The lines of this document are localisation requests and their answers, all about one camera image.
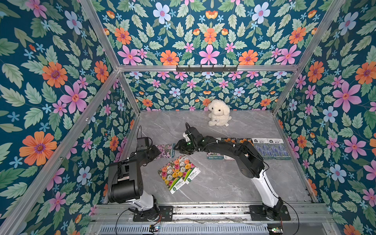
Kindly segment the pink flowers seed packet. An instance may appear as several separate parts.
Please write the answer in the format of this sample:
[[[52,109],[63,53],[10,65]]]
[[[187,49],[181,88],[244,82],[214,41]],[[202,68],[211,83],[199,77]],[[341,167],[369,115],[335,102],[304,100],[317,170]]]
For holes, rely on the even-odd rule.
[[[163,159],[163,158],[174,158],[175,156],[175,144],[164,144],[164,145],[156,145],[158,150],[160,151],[159,156],[157,159]]]

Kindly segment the pink cosmos seed packet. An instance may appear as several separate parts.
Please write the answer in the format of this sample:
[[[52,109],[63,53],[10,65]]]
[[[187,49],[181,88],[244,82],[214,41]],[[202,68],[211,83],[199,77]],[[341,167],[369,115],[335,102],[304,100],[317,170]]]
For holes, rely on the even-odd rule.
[[[207,159],[208,160],[224,160],[224,155],[221,155],[219,153],[209,152],[207,153]]]

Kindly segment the lavender seed packet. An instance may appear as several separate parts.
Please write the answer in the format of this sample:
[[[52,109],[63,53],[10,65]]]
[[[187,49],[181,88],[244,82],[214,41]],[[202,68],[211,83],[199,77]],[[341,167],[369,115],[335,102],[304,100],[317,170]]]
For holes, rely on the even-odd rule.
[[[282,139],[267,139],[268,153],[277,160],[290,160],[291,156]]]
[[[273,159],[273,153],[267,138],[252,138],[253,146],[264,159]]]

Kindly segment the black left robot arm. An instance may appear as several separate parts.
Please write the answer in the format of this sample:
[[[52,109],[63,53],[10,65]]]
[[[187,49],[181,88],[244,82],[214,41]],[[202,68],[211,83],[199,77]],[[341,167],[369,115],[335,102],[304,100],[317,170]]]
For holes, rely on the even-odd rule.
[[[141,167],[160,155],[160,150],[149,137],[137,138],[136,151],[109,166],[108,193],[110,203],[126,204],[128,211],[149,221],[158,220],[160,209],[155,196],[144,190]]]

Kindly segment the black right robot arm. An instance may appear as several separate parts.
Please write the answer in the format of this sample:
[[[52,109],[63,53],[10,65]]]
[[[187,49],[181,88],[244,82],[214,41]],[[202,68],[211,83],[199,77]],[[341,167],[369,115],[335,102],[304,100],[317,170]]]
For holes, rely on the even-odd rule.
[[[266,175],[270,166],[250,142],[231,143],[218,140],[212,136],[203,136],[199,131],[186,123],[183,139],[174,147],[182,154],[192,155],[195,152],[218,153],[236,161],[240,172],[251,179],[256,186],[264,209],[263,216],[270,220],[280,217],[284,201],[277,195]]]

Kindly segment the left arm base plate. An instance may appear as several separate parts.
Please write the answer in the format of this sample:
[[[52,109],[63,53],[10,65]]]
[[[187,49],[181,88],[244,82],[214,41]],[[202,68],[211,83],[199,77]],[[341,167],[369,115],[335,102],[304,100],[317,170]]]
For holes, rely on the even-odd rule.
[[[171,222],[173,212],[173,206],[158,206],[145,211],[137,211],[134,213],[133,222]]]

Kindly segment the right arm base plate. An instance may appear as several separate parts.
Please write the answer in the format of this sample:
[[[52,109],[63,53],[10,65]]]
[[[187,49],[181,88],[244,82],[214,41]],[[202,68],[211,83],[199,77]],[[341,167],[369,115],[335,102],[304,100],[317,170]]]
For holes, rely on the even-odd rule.
[[[291,221],[286,205],[279,210],[264,205],[249,206],[249,214],[253,221]]]

